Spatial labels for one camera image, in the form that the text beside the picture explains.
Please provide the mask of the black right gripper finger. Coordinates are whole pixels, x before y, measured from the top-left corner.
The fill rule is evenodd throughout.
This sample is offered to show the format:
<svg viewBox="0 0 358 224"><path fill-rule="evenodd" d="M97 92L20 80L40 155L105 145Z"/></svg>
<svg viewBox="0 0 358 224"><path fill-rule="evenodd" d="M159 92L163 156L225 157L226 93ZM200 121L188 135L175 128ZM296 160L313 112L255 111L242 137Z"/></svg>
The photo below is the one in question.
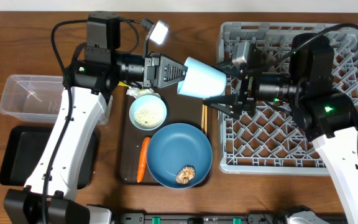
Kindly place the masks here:
<svg viewBox="0 0 358 224"><path fill-rule="evenodd" d="M241 117L241 104L239 103L239 95L237 93L213 96L204 99L203 104L207 107L216 109L231 118L240 119Z"/></svg>
<svg viewBox="0 0 358 224"><path fill-rule="evenodd" d="M240 71L239 68L236 68L232 60L223 60L222 62L218 62L213 66L216 70L219 70L220 72L225 73L226 75L229 75L231 77L235 78L244 78L244 74L242 71Z"/></svg>

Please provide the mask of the white tissue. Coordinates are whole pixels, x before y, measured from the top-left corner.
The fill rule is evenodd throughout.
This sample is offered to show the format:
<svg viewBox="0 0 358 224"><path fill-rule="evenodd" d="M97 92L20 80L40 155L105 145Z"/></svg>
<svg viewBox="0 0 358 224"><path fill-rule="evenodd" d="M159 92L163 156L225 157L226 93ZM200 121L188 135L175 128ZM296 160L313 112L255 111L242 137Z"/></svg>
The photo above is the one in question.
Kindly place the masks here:
<svg viewBox="0 0 358 224"><path fill-rule="evenodd" d="M139 89L139 88L135 88L135 87L129 87L126 95L132 96L135 99L138 99L142 96L146 96L146 95L152 95L152 96L156 96L158 98L161 98L161 96L158 93L155 93L153 91L153 89L151 88L144 88L144 89Z"/></svg>

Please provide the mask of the light blue plastic cup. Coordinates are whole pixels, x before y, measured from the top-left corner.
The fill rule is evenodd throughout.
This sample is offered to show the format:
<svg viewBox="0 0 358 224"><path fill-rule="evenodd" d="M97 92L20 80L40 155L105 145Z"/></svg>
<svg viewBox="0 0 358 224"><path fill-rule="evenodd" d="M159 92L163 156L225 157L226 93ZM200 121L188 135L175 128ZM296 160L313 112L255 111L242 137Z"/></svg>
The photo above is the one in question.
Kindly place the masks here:
<svg viewBox="0 0 358 224"><path fill-rule="evenodd" d="M177 86L179 95L206 99L224 93L226 75L223 72L191 57L186 59L185 66L185 79Z"/></svg>

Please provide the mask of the light blue small bowl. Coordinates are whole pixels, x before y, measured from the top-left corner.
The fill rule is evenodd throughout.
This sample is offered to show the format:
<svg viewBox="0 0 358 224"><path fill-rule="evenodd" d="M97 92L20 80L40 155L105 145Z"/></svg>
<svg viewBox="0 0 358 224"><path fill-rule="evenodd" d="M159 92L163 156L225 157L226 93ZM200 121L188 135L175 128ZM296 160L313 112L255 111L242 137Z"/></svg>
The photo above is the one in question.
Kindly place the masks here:
<svg viewBox="0 0 358 224"><path fill-rule="evenodd" d="M144 131L155 130L167 118L167 106L158 96L141 96L131 104L129 118L138 129Z"/></svg>

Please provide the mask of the white rice pile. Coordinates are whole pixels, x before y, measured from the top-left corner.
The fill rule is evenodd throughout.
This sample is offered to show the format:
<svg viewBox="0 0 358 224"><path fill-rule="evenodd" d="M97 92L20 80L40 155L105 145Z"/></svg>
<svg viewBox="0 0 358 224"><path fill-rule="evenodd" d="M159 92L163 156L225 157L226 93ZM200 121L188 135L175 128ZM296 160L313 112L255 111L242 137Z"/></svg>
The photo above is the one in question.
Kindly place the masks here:
<svg viewBox="0 0 358 224"><path fill-rule="evenodd" d="M159 108L143 107L134 113L135 122L144 129L153 129L163 121L163 111Z"/></svg>

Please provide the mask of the yellow green foil wrapper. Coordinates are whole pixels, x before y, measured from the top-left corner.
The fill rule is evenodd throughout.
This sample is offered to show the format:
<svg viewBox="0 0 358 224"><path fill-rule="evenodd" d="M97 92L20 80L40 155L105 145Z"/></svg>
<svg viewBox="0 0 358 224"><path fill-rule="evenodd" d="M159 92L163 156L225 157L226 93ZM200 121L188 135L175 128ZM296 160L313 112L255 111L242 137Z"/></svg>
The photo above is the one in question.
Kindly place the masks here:
<svg viewBox="0 0 358 224"><path fill-rule="evenodd" d="M126 83L124 83L124 82L119 82L119 84L118 84L119 86L125 86L125 87L129 87L129 85L128 84L126 84Z"/></svg>

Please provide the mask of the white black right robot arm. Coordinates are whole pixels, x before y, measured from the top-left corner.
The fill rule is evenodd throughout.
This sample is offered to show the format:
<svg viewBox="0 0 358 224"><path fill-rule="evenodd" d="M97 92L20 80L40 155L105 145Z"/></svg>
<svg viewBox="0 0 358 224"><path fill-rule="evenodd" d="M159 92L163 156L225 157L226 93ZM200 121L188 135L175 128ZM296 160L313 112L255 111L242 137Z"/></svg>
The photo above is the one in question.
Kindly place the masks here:
<svg viewBox="0 0 358 224"><path fill-rule="evenodd" d="M231 75L237 93L204 104L233 118L254 113L258 102L288 103L295 124L311 141L334 182L347 221L358 223L358 112L351 98L333 87L334 49L321 34L296 35L288 73L269 73L255 44L245 44L245 60Z"/></svg>

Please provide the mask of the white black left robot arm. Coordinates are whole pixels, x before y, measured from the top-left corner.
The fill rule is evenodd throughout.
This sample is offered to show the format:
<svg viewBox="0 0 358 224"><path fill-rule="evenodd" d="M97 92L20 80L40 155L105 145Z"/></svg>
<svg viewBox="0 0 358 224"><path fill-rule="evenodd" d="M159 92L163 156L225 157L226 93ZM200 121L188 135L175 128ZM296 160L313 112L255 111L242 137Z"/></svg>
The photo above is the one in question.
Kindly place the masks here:
<svg viewBox="0 0 358 224"><path fill-rule="evenodd" d="M22 190L10 189L4 209L13 223L112 223L112 211L76 202L80 168L98 121L120 82L138 88L165 88L185 79L186 66L164 55L120 51L125 19L91 12L86 41L69 65L62 65L60 111L44 152Z"/></svg>

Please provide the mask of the grey dishwasher rack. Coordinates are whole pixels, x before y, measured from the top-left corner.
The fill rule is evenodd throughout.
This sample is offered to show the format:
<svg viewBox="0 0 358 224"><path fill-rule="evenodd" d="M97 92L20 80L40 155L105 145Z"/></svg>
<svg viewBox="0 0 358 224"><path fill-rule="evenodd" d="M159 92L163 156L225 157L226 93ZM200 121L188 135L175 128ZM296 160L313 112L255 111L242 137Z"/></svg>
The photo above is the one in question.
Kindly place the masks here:
<svg viewBox="0 0 358 224"><path fill-rule="evenodd" d="M244 41L256 44L262 58L273 61L291 49L298 34L320 32L320 23L225 22L221 25L217 60L232 57ZM358 30L343 28L327 33L334 49L333 85L351 97L358 111ZM239 119L218 114L219 168L227 174L272 174L322 176L328 172L323 160L298 129L288 105L275 111L260 102L253 116Z"/></svg>

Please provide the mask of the wooden chopstick right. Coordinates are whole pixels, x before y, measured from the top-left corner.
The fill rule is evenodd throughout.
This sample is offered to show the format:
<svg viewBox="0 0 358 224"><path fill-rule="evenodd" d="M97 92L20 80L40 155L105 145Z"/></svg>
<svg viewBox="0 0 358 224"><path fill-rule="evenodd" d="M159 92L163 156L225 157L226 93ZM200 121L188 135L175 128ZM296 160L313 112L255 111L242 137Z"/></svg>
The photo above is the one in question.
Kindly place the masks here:
<svg viewBox="0 0 358 224"><path fill-rule="evenodd" d="M203 125L203 129L204 129L204 134L206 136L208 136L208 107L206 105L204 106L204 117L203 117L203 121L204 121L204 125Z"/></svg>

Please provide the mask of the wooden chopstick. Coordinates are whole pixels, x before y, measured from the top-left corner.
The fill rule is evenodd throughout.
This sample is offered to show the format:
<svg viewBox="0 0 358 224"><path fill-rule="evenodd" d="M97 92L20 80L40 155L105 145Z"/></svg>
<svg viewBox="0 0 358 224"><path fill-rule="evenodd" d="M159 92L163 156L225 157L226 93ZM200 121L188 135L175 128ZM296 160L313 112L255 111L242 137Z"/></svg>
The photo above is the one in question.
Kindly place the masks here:
<svg viewBox="0 0 358 224"><path fill-rule="evenodd" d="M201 130L204 132L204 121L205 121L205 108L202 105L202 114L201 114Z"/></svg>
<svg viewBox="0 0 358 224"><path fill-rule="evenodd" d="M204 129L204 134L206 136L208 136L208 107L206 105L204 106L204 117L203 117L203 121L204 121L204 125L203 125L203 129Z"/></svg>

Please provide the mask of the wooden chopstick left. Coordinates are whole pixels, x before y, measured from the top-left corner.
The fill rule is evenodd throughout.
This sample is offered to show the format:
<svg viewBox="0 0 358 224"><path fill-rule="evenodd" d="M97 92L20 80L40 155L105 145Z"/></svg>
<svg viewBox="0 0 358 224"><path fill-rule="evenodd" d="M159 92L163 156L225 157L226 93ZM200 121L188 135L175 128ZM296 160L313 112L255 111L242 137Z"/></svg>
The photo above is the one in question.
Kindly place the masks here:
<svg viewBox="0 0 358 224"><path fill-rule="evenodd" d="M202 114L201 114L201 130L204 132L204 121L205 121L205 108L202 105Z"/></svg>

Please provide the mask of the dark brown serving tray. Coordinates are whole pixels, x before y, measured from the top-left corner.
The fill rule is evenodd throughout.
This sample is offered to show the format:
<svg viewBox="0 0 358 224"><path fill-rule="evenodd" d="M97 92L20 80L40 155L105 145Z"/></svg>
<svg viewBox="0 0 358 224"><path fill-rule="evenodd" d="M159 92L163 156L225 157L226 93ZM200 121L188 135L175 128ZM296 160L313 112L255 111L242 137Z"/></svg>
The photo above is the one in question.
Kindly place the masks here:
<svg viewBox="0 0 358 224"><path fill-rule="evenodd" d="M159 94L167 106L167 117L161 127L172 123L186 123L201 129L202 99L183 96L177 93L177 85L153 91ZM137 169L142 142L145 137L153 136L158 129L143 131L135 127L129 118L129 109L135 101L132 96L126 96L124 107L125 118L122 119L121 140L117 159L117 178L126 185L137 185Z"/></svg>

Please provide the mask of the dark blue plate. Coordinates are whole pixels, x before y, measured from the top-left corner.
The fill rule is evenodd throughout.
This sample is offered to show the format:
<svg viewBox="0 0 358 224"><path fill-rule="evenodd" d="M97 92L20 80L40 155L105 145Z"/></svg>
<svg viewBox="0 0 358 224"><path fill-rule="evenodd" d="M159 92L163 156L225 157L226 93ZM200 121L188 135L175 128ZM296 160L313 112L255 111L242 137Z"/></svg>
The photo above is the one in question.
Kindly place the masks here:
<svg viewBox="0 0 358 224"><path fill-rule="evenodd" d="M151 138L147 150L147 167L152 177L171 189L188 189L207 178L213 162L213 150L204 133L185 123L169 124ZM186 167L195 170L187 184L176 181Z"/></svg>

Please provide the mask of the orange carrot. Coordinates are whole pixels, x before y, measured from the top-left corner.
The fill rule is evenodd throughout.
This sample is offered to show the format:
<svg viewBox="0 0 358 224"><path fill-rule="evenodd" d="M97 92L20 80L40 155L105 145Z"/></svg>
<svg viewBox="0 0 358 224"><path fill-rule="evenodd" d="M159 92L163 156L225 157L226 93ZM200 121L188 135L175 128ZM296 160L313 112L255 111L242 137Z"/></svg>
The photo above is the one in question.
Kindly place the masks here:
<svg viewBox="0 0 358 224"><path fill-rule="evenodd" d="M145 137L142 142L142 147L139 154L138 169L137 169L137 178L136 178L137 183L141 183L144 178L145 169L147 167L147 150L150 144L150 140L151 140L150 137Z"/></svg>

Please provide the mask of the brown mushroom piece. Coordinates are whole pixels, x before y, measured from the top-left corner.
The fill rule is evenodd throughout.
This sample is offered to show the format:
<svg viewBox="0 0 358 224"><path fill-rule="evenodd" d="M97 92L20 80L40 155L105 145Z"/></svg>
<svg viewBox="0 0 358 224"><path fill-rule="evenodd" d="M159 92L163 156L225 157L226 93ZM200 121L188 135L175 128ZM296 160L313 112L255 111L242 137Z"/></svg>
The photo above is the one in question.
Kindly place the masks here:
<svg viewBox="0 0 358 224"><path fill-rule="evenodd" d="M188 184L189 181L195 178L196 171L195 168L192 166L187 166L182 168L182 170L177 174L175 180L179 184Z"/></svg>

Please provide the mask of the clear plastic bin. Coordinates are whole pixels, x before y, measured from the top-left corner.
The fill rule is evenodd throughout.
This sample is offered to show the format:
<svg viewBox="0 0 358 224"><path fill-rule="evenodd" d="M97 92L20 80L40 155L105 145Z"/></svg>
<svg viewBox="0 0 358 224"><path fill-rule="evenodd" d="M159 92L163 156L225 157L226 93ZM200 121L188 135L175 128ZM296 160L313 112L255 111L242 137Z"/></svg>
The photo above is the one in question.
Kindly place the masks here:
<svg viewBox="0 0 358 224"><path fill-rule="evenodd" d="M74 121L104 125L109 121L111 104L90 88L71 87ZM63 78L43 75L11 75L0 102L0 113L21 121L51 123L61 129L68 120L68 90Z"/></svg>

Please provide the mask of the black plastic tray bin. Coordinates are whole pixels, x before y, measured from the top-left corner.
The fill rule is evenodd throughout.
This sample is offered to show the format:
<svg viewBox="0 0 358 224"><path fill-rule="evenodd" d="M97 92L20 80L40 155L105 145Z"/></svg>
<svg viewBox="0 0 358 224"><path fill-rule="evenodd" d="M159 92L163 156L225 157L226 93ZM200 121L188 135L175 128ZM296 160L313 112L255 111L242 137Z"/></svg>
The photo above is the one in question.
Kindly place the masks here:
<svg viewBox="0 0 358 224"><path fill-rule="evenodd" d="M51 132L51 127L41 126L16 126L11 130L1 165L0 184L24 186L40 160ZM99 137L100 132L96 128L81 165L78 189L85 188L91 182Z"/></svg>

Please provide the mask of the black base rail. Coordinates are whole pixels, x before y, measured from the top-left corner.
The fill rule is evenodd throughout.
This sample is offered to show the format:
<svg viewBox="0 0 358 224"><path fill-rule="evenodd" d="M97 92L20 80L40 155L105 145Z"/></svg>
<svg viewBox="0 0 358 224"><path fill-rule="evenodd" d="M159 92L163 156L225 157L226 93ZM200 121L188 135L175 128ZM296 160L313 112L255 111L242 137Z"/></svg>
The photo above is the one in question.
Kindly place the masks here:
<svg viewBox="0 0 358 224"><path fill-rule="evenodd" d="M303 205L278 213L251 212L240 215L184 215L125 213L114 215L111 224L291 224L331 223L346 224L344 215L317 215Z"/></svg>

